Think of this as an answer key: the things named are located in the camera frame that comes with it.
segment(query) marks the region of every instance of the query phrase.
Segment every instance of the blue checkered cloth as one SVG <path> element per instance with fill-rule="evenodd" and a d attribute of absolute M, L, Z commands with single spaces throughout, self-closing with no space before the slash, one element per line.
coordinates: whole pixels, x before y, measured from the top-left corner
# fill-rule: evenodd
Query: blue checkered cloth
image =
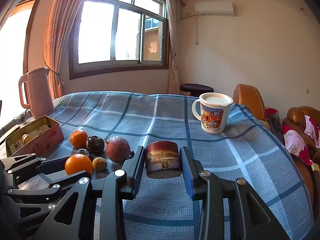
<path fill-rule="evenodd" d="M 206 170 L 219 178 L 245 178 L 276 216 L 290 239 L 302 239 L 312 226 L 310 197 L 292 158 L 279 140 L 257 120 L 246 106 L 233 104 L 225 130 L 220 134 L 203 131 L 192 114 L 196 98 L 177 95 L 142 95 L 127 92 L 82 92 L 55 100 L 50 115 L 60 122 L 65 140 L 45 154 L 60 158 L 76 150 L 69 142 L 75 129 L 105 138 L 124 137 L 131 150 L 139 145 L 170 140 L 187 146 Z M 105 177 L 121 168 L 108 161 Z M 46 187 L 65 171 L 40 174 L 20 188 Z M 95 239 L 99 239 L 101 199 L 97 203 Z M 225 239 L 230 239 L 228 204 L 224 201 Z M 124 202 L 127 239 L 197 239 L 201 202 L 191 201 L 182 176 L 149 179 L 143 172 L 139 194 Z"/>

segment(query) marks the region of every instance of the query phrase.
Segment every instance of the orange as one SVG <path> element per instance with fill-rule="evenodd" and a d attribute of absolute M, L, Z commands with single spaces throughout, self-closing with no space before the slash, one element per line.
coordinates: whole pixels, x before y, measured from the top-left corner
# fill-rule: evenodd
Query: orange
<path fill-rule="evenodd" d="M 68 175 L 74 174 L 78 171 L 87 171 L 90 174 L 93 173 L 93 166 L 90 159 L 83 154 L 74 154 L 71 155 L 64 165 L 64 169 Z"/>
<path fill-rule="evenodd" d="M 84 130 L 75 130 L 70 135 L 70 143 L 75 148 L 85 148 L 88 134 Z"/>

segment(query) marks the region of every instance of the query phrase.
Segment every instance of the leather armchair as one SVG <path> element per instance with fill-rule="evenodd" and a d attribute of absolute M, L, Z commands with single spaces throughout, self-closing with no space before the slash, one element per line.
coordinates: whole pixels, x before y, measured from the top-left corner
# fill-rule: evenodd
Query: leather armchair
<path fill-rule="evenodd" d="M 257 119 L 259 119 L 269 130 L 271 130 L 270 125 L 266 121 L 266 112 L 265 112 L 265 107 L 264 107 L 262 97 L 256 87 L 250 86 L 250 85 L 245 85 L 245 84 L 237 84 L 236 89 L 233 92 L 233 101 L 236 104 L 246 105 L 249 108 L 249 110 L 251 111 L 251 113 Z M 291 123 L 290 127 L 292 127 L 292 128 L 295 127 L 299 131 L 298 133 L 304 133 L 304 128 L 302 127 L 303 122 L 304 122 L 304 127 L 306 124 L 305 124 L 305 119 L 304 119 L 303 113 L 308 113 L 307 115 L 309 115 L 309 116 L 312 115 L 311 116 L 312 118 L 314 115 L 316 115 L 316 118 L 314 120 L 317 125 L 320 124 L 320 112 L 315 109 L 309 109 L 308 106 L 304 106 L 304 107 L 302 107 L 302 109 L 295 107 L 294 110 L 289 110 L 287 118 L 285 118 L 285 120 L 287 119 L 287 121 L 286 122 L 284 121 L 284 124 L 287 124 L 290 122 Z M 305 165 L 297 157 L 295 157 L 293 155 L 291 155 L 291 156 L 293 158 L 293 162 L 295 163 L 296 167 L 300 171 L 300 174 L 301 174 L 301 176 L 302 176 L 302 178 L 308 188 L 308 191 L 310 194 L 310 199 L 311 199 L 311 204 L 313 206 L 313 213 L 314 213 L 313 215 L 314 215 L 314 218 L 317 218 L 317 216 L 319 214 L 320 174 L 317 171 L 315 171 L 315 173 L 313 173 L 310 166 Z"/>
<path fill-rule="evenodd" d="M 292 107 L 287 113 L 287 117 L 283 120 L 283 124 L 288 125 L 295 130 L 305 141 L 310 159 L 317 164 L 320 164 L 320 149 L 316 147 L 313 139 L 304 133 L 306 128 L 306 119 L 304 115 L 310 116 L 320 126 L 320 111 L 310 106 Z"/>
<path fill-rule="evenodd" d="M 233 102 L 239 105 L 246 105 L 251 113 L 259 119 L 265 127 L 271 131 L 269 123 L 266 121 L 266 110 L 259 90 L 250 85 L 237 84 L 233 92 Z"/>

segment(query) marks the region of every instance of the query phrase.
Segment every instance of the electric kettle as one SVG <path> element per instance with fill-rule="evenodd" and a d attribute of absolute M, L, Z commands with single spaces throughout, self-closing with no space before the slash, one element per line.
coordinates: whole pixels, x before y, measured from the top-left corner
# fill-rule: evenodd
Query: electric kettle
<path fill-rule="evenodd" d="M 37 68 L 25 73 L 19 79 L 19 96 L 21 106 L 31 109 L 31 115 L 36 119 L 53 112 L 53 101 L 50 94 L 48 75 L 50 69 L 46 67 Z M 27 102 L 23 100 L 22 84 L 27 84 Z"/>

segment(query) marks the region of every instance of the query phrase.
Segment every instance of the cartoon print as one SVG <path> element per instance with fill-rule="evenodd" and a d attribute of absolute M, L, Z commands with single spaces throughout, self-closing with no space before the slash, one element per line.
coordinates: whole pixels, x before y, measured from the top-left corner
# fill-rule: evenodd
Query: cartoon print
<path fill-rule="evenodd" d="M 217 131 L 220 127 L 223 109 L 211 108 L 200 104 L 201 122 L 209 130 Z"/>
<path fill-rule="evenodd" d="M 207 128 L 208 128 L 209 130 L 212 130 L 212 129 L 213 129 L 213 124 L 209 122 Z"/>

